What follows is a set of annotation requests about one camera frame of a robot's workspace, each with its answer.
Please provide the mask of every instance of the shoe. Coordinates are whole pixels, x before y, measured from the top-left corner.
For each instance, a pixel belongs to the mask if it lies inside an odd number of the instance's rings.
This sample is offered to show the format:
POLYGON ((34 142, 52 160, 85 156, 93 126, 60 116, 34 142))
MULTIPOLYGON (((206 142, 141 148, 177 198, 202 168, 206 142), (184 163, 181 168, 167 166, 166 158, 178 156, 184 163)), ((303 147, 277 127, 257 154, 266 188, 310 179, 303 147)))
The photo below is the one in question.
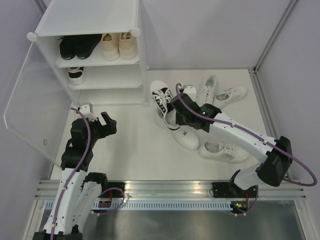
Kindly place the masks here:
POLYGON ((60 55, 64 60, 71 60, 76 56, 75 36, 63 36, 59 45, 60 55))
POLYGON ((69 67, 68 68, 69 73, 69 80, 70 84, 82 84, 85 81, 84 77, 84 67, 69 67))
POLYGON ((103 58, 113 61, 120 57, 119 54, 119 33, 107 33, 102 38, 103 58))
POLYGON ((203 83, 201 91, 197 96, 197 103, 199 107, 204 104, 213 104, 215 94, 218 88, 216 75, 209 76, 203 83))
POLYGON ((228 164, 240 164, 249 158, 249 153, 243 148, 226 143, 206 142, 198 152, 203 159, 217 160, 228 164))
POLYGON ((87 34, 75 36, 75 54, 78 59, 87 59, 102 38, 102 34, 87 34))
POLYGON ((170 104, 173 96, 167 84, 163 81, 153 81, 150 85, 151 96, 160 111, 164 124, 171 130, 176 130, 180 126, 174 122, 176 114, 174 107, 170 104))
POLYGON ((159 109, 157 109, 156 113, 154 114, 154 121, 158 127, 166 129, 168 132, 170 132, 170 134, 173 136, 176 142, 180 144, 183 148, 188 149, 190 151, 194 151, 199 148, 200 140, 189 126, 180 126, 176 130, 168 128, 163 120, 161 111, 159 109))
POLYGON ((219 93, 213 100, 213 105, 219 109, 224 108, 228 104, 235 103, 243 99, 247 94, 247 89, 243 86, 230 88, 219 93))
POLYGON ((137 38, 130 32, 120 33, 119 52, 122 59, 133 59, 138 54, 137 38))

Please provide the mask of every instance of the cabinet top panel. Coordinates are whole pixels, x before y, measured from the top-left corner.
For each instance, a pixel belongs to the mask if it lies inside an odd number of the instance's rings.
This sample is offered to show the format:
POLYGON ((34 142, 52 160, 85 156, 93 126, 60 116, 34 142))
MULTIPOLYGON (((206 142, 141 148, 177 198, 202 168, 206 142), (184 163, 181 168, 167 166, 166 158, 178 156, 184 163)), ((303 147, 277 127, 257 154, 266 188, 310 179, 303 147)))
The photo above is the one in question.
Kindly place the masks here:
POLYGON ((52 0, 35 33, 66 36, 128 32, 137 26, 138 0, 52 0))

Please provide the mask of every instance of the shoe rack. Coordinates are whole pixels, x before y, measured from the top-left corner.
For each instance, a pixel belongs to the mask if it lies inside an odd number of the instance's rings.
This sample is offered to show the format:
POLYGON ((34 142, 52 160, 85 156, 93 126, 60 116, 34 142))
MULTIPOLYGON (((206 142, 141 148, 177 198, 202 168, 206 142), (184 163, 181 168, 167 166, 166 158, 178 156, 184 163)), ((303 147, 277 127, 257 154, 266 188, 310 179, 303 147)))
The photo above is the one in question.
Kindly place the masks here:
POLYGON ((52 0, 34 33, 36 43, 60 83, 75 103, 147 105, 147 60, 139 0, 52 0), (90 57, 64 60, 62 36, 124 33, 137 37, 138 54, 132 59, 103 58, 102 40, 90 57), (70 84, 68 68, 84 67, 85 81, 70 84))

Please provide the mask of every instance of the beige shoe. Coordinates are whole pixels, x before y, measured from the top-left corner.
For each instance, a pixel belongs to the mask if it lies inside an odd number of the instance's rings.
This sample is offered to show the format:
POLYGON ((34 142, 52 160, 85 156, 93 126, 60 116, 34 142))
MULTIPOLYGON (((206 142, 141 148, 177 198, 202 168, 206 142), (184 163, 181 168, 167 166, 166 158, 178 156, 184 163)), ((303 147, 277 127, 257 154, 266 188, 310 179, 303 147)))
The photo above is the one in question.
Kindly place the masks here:
POLYGON ((130 32, 120 33, 119 52, 122 59, 133 59, 138 54, 137 38, 130 32))
POLYGON ((113 61, 119 58, 119 33, 106 33, 102 39, 103 58, 113 61))

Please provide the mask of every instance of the cabinet door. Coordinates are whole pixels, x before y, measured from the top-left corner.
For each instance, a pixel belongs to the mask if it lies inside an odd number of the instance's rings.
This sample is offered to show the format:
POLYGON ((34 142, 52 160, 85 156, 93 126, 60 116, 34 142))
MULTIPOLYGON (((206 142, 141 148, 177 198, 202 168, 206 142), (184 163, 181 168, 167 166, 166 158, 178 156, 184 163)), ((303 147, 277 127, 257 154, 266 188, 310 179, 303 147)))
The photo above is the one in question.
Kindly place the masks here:
POLYGON ((31 44, 4 112, 6 127, 55 162, 71 99, 31 44))

